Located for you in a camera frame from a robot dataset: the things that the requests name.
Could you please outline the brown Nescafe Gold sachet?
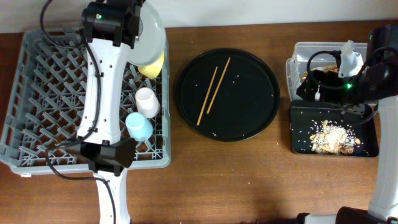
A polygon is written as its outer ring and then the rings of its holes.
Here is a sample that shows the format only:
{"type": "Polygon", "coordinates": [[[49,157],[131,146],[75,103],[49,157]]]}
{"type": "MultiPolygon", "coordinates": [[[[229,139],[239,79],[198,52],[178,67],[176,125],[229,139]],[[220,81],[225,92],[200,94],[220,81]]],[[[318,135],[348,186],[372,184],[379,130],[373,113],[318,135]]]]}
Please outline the brown Nescafe Gold sachet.
{"type": "MultiPolygon", "coordinates": [[[[336,73],[338,73],[340,69],[336,65],[326,65],[326,66],[322,66],[322,67],[313,68],[312,71],[314,71],[314,70],[319,70],[319,71],[323,71],[323,72],[336,72],[336,73]]],[[[302,80],[304,80],[307,77],[307,75],[308,75],[308,72],[303,72],[303,73],[300,74],[300,78],[302,80]]]]}

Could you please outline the wooden chopstick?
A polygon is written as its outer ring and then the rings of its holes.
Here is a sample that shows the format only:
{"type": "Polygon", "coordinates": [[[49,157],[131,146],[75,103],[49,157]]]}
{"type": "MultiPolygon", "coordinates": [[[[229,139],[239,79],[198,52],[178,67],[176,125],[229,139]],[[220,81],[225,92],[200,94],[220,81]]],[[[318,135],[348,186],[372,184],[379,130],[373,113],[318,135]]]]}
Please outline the wooden chopstick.
{"type": "Polygon", "coordinates": [[[218,84],[217,84],[217,86],[216,86],[215,92],[214,92],[213,97],[212,97],[212,99],[211,99],[211,101],[210,101],[209,107],[208,107],[208,109],[207,109],[207,111],[206,111],[207,114],[209,114],[210,111],[211,111],[211,108],[212,108],[213,103],[214,103],[214,100],[215,100],[215,98],[216,98],[216,96],[217,96],[218,90],[220,89],[221,83],[222,83],[222,81],[223,81],[223,79],[224,79],[224,76],[225,76],[225,73],[226,73],[226,71],[227,71],[227,69],[228,69],[230,60],[231,60],[231,57],[228,58],[227,63],[226,63],[226,65],[224,66],[223,72],[222,72],[221,77],[220,77],[220,79],[219,79],[219,81],[218,81],[218,84]]]}
{"type": "Polygon", "coordinates": [[[202,104],[202,107],[201,107],[201,111],[200,111],[200,114],[199,114],[199,117],[198,117],[198,120],[197,120],[197,126],[200,125],[200,122],[201,122],[201,119],[202,119],[202,116],[203,116],[203,113],[204,113],[204,110],[205,110],[205,106],[206,106],[206,103],[207,103],[207,100],[208,100],[208,97],[209,97],[209,94],[210,94],[210,91],[211,91],[211,88],[212,88],[212,85],[213,85],[213,82],[214,82],[214,79],[215,79],[215,76],[216,76],[216,73],[217,73],[217,70],[218,70],[218,67],[215,67],[215,70],[213,72],[213,76],[212,76],[210,84],[208,86],[208,90],[206,92],[205,99],[203,101],[203,104],[202,104]]]}

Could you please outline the yellow bowl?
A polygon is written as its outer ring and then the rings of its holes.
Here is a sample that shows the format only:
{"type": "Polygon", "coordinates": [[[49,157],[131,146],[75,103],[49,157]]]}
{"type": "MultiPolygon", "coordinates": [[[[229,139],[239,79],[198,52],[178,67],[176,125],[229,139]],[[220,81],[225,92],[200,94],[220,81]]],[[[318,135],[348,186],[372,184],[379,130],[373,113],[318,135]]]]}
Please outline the yellow bowl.
{"type": "Polygon", "coordinates": [[[138,71],[147,78],[155,79],[162,70],[165,60],[165,52],[162,52],[160,57],[150,65],[138,66],[138,71]]]}

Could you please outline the pink cup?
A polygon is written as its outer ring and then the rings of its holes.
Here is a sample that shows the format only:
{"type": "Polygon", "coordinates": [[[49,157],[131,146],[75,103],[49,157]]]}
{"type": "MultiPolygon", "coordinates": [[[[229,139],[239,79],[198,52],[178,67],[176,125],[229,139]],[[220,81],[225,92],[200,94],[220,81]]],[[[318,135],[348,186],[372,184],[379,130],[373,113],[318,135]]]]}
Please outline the pink cup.
{"type": "Polygon", "coordinates": [[[151,88],[142,87],[135,94],[137,111],[146,118],[154,118],[160,111],[160,103],[151,88]]]}

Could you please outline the grey plate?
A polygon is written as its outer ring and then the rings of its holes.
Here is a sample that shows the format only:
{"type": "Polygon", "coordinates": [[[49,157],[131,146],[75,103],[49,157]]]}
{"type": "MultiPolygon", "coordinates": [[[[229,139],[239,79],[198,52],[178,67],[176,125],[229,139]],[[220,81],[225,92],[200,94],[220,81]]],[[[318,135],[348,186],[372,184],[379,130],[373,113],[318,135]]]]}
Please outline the grey plate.
{"type": "Polygon", "coordinates": [[[133,65],[145,66],[155,62],[165,49],[165,27],[156,8],[146,1],[141,8],[139,36],[130,50],[127,61],[133,65]]]}

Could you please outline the blue cup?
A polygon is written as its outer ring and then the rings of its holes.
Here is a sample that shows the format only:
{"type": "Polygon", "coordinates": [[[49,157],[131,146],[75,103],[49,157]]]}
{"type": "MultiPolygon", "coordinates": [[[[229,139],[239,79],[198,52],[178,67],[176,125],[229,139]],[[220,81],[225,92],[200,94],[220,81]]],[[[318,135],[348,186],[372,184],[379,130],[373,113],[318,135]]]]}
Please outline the blue cup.
{"type": "Polygon", "coordinates": [[[126,117],[125,125],[130,137],[138,142],[148,140],[153,133],[150,121],[141,113],[133,112],[126,117]]]}

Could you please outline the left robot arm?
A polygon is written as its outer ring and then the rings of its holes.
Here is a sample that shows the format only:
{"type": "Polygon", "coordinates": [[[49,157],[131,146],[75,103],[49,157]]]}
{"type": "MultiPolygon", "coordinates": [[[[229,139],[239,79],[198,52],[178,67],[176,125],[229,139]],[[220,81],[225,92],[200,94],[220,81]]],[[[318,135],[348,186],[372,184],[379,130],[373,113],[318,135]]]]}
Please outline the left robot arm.
{"type": "Polygon", "coordinates": [[[83,117],[67,152],[87,161],[97,184],[100,222],[130,223],[127,170],[136,142],[122,138],[119,109],[127,56],[139,34],[143,1],[94,1],[83,10],[82,41],[88,53],[83,117]]]}

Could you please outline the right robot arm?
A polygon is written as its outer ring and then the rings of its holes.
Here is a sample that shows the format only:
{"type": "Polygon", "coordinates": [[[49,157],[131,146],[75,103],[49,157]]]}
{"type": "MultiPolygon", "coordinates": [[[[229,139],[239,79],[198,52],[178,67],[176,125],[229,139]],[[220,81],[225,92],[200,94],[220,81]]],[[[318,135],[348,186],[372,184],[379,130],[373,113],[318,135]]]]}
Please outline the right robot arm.
{"type": "Polygon", "coordinates": [[[367,42],[299,42],[286,63],[292,150],[377,157],[376,188],[365,210],[301,213],[297,223],[397,222],[397,26],[367,42]]]}

